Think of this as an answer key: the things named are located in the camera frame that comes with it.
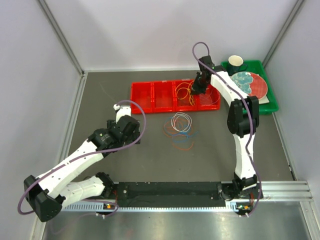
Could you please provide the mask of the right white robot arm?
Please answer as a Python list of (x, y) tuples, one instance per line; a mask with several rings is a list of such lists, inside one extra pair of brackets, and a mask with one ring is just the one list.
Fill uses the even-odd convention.
[(200, 71), (191, 87), (192, 95), (203, 94), (208, 86), (214, 87), (229, 106), (227, 127), (234, 137), (236, 167), (230, 190), (225, 196), (245, 198), (258, 185), (253, 163), (253, 143), (259, 126), (259, 100), (242, 91), (221, 65), (215, 65), (211, 56), (196, 59)]

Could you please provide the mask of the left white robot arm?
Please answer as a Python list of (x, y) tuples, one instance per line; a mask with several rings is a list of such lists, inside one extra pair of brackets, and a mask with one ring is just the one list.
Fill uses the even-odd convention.
[(23, 181), (24, 194), (31, 212), (41, 222), (48, 222), (67, 206), (91, 199), (109, 198), (115, 192), (114, 182), (108, 174), (95, 175), (75, 182), (74, 179), (109, 154), (137, 144), (144, 129), (132, 117), (132, 109), (121, 102), (113, 106), (115, 119), (108, 120), (105, 128), (96, 129), (71, 155), (51, 170), (28, 176)]

